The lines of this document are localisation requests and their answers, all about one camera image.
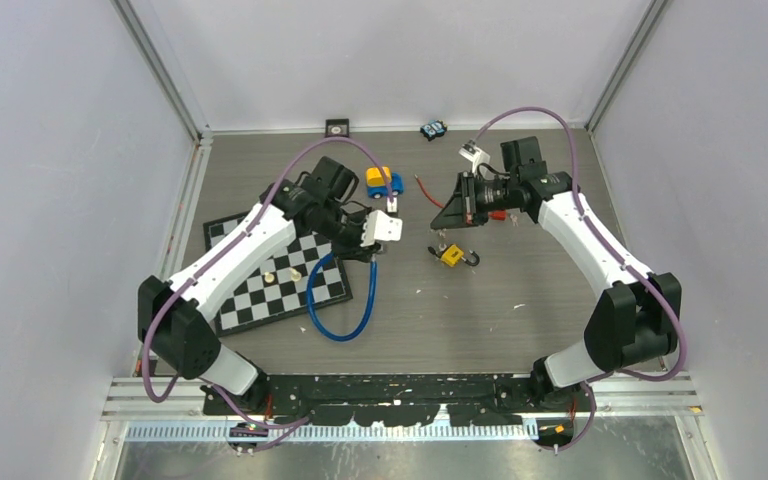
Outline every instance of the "blue cable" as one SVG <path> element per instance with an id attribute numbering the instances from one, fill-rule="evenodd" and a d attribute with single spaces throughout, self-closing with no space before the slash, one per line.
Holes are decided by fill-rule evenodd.
<path id="1" fill-rule="evenodd" d="M 313 267 L 313 270 L 311 270 L 310 276 L 308 276 L 307 313 L 310 314 L 310 319 L 313 321 L 313 326 L 319 330 L 319 333 L 325 335 L 330 340 L 334 340 L 335 342 L 348 342 L 349 340 L 353 340 L 358 335 L 360 335 L 360 332 L 362 332 L 363 329 L 366 328 L 366 324 L 369 323 L 369 317 L 372 316 L 372 306 L 375 304 L 375 285 L 377 283 L 376 279 L 378 277 L 378 263 L 375 261 L 375 258 L 369 262 L 369 296 L 366 297 L 366 311 L 363 312 L 363 319 L 361 319 L 357 328 L 355 328 L 352 333 L 349 333 L 348 335 L 335 335 L 331 333 L 327 328 L 325 328 L 325 325 L 322 325 L 322 322 L 319 321 L 319 317 L 316 315 L 316 308 L 313 305 L 313 280 L 316 278 L 316 274 L 319 273 L 319 270 L 322 268 L 322 266 L 330 262 L 332 258 L 333 255 L 331 253 L 322 257 Z"/>

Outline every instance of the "chessboard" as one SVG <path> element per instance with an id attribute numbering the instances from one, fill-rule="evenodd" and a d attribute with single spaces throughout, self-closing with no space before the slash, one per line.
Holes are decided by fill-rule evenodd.
<path id="1" fill-rule="evenodd" d="M 246 215 L 248 212 L 205 223 L 205 247 L 208 250 L 213 248 Z M 276 252 L 222 304 L 216 316 L 216 334 L 221 337 L 295 315 L 306 315 L 308 274 L 329 252 L 331 243 L 318 233 L 297 238 L 287 248 Z M 292 280 L 291 269 L 301 274 L 300 280 Z M 266 273 L 272 274 L 271 283 L 264 279 Z M 352 298 L 346 270 L 339 259 L 323 265 L 313 285 L 313 300 L 317 308 Z"/>

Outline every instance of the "small white object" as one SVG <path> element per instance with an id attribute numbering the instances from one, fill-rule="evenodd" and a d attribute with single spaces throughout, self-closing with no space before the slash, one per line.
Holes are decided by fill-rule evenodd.
<path id="1" fill-rule="evenodd" d="M 375 210 L 366 218 L 361 247 L 378 242 L 397 242 L 402 238 L 402 219 L 393 218 L 381 210 Z"/>
<path id="2" fill-rule="evenodd" d="M 472 165 L 472 173 L 475 173 L 478 170 L 478 165 L 482 163 L 490 163 L 490 154 L 475 145 L 466 144 L 461 147 L 458 153 L 470 162 Z"/>

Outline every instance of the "white wall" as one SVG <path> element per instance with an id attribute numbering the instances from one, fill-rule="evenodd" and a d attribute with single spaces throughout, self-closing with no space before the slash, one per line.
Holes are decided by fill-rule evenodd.
<path id="1" fill-rule="evenodd" d="M 89 473 L 191 153 L 110 2 L 0 2 L 0 479 Z"/>
<path id="2" fill-rule="evenodd" d="M 673 2 L 596 137 L 632 250 L 683 283 L 726 478 L 768 478 L 768 2 Z"/>
<path id="3" fill-rule="evenodd" d="M 159 18 L 210 126 L 260 130 L 340 116 L 480 125 L 525 104 L 583 124 L 649 1 L 138 3 Z"/>

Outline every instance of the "yellow block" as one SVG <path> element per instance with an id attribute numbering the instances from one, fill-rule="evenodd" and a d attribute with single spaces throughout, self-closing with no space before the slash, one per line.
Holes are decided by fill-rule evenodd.
<path id="1" fill-rule="evenodd" d="M 384 173 L 387 175 L 387 180 L 393 179 L 393 176 L 390 174 L 390 167 L 384 167 Z M 378 171 L 378 167 L 366 169 L 366 185 L 369 187 L 384 186 L 384 178 L 381 177 L 381 172 Z"/>
<path id="2" fill-rule="evenodd" d="M 447 248 L 443 255 L 440 256 L 440 260 L 450 267 L 457 265 L 461 258 L 463 258 L 463 250 L 454 244 Z"/>

